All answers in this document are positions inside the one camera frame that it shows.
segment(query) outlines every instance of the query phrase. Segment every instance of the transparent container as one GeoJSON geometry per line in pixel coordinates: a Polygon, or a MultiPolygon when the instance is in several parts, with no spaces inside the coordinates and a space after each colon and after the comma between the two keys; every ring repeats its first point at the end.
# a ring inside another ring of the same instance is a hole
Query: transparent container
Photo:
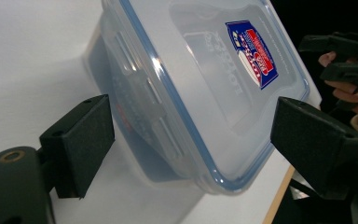
{"type": "Polygon", "coordinates": [[[274,149],[279,96],[306,99],[268,1],[103,0],[114,116],[154,182],[244,191],[274,149]]]}

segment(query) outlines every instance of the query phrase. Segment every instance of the human hand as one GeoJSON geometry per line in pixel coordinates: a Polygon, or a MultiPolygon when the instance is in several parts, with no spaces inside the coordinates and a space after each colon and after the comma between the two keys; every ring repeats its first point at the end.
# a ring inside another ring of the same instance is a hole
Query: human hand
{"type": "MultiPolygon", "coordinates": [[[[319,58],[319,63],[326,67],[337,57],[334,51],[325,53],[319,58]]],[[[355,59],[349,58],[347,63],[355,62],[355,59]]],[[[358,114],[358,87],[348,82],[337,82],[337,81],[325,81],[325,83],[333,88],[333,95],[338,99],[349,102],[356,103],[357,106],[352,110],[358,114]]]]}

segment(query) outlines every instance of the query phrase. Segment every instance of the finger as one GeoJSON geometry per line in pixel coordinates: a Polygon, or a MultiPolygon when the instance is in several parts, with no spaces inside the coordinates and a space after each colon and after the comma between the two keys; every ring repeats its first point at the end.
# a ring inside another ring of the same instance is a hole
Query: finger
{"type": "Polygon", "coordinates": [[[357,94],[351,94],[351,93],[347,93],[345,91],[342,91],[340,89],[335,89],[333,91],[333,95],[336,96],[338,99],[343,100],[345,102],[358,103],[358,93],[357,94]]]}
{"type": "Polygon", "coordinates": [[[333,60],[335,60],[337,57],[337,54],[334,51],[330,51],[328,53],[325,53],[319,57],[319,64],[321,64],[323,67],[326,67],[329,65],[333,60]]]}
{"type": "Polygon", "coordinates": [[[354,92],[358,89],[356,85],[353,85],[349,82],[325,81],[324,83],[350,94],[354,94],[354,92]]]}
{"type": "Polygon", "coordinates": [[[346,63],[357,63],[357,60],[355,58],[349,58],[346,63]]]}

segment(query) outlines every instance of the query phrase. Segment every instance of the black plastic bracket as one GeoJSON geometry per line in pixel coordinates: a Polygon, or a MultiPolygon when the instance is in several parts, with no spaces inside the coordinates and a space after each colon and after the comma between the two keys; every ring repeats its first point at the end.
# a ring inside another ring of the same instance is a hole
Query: black plastic bracket
{"type": "Polygon", "coordinates": [[[280,97],[270,139],[321,197],[343,198],[356,184],[358,132],[315,107],[280,97]]]}
{"type": "MultiPolygon", "coordinates": [[[[299,52],[335,51],[336,59],[328,64],[320,78],[329,81],[350,82],[358,86],[358,34],[335,32],[331,35],[306,35],[301,40],[299,52]],[[346,63],[351,58],[355,62],[346,63]]],[[[338,101],[337,107],[352,110],[356,104],[338,101]]]]}
{"type": "Polygon", "coordinates": [[[0,224],[55,223],[49,192],[83,198],[115,141],[108,95],[90,98],[41,136],[0,152],[0,224]]]}

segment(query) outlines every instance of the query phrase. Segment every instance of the red and blue label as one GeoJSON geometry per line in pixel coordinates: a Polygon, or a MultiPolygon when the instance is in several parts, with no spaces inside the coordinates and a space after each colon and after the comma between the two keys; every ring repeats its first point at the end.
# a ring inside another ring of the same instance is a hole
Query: red and blue label
{"type": "Polygon", "coordinates": [[[226,26],[242,65],[261,90],[266,88],[278,72],[263,38],[249,21],[227,22],[226,26]]]}

